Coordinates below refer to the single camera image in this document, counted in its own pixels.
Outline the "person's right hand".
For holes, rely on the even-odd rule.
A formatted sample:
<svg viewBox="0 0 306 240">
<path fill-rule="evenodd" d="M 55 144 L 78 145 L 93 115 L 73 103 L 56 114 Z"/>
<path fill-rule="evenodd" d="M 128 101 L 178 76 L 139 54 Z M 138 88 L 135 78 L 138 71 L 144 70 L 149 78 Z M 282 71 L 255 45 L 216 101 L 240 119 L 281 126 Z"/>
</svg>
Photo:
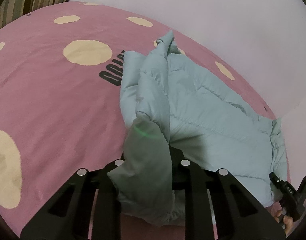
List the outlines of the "person's right hand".
<svg viewBox="0 0 306 240">
<path fill-rule="evenodd" d="M 282 222 L 282 224 L 285 226 L 284 232 L 286 236 L 289 236 L 292 231 L 293 225 L 294 225 L 294 220 L 292 217 L 289 217 L 287 215 L 284 215 L 283 218 L 280 219 L 280 217 L 282 216 L 282 213 L 283 213 L 283 210 L 278 210 L 274 215 L 274 219 L 278 223 Z"/>
</svg>

